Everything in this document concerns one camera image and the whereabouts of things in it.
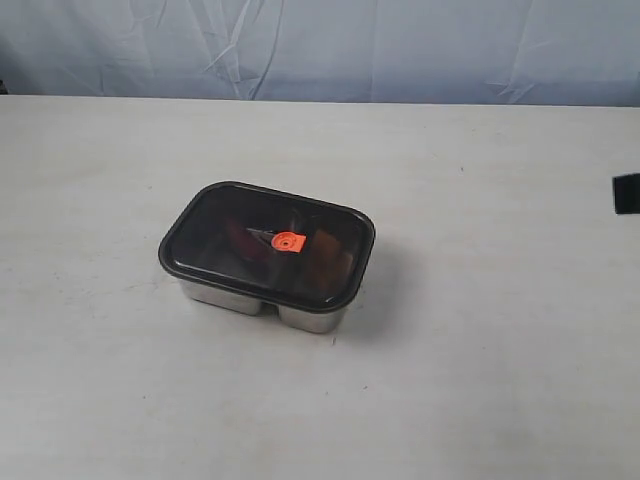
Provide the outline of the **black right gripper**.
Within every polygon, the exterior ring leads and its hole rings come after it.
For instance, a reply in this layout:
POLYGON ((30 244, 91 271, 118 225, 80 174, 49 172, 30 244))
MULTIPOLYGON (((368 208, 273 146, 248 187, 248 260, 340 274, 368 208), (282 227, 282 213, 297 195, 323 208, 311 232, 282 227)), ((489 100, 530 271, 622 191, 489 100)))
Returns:
POLYGON ((617 215, 640 214, 640 174, 629 173, 612 179, 614 210, 617 215))

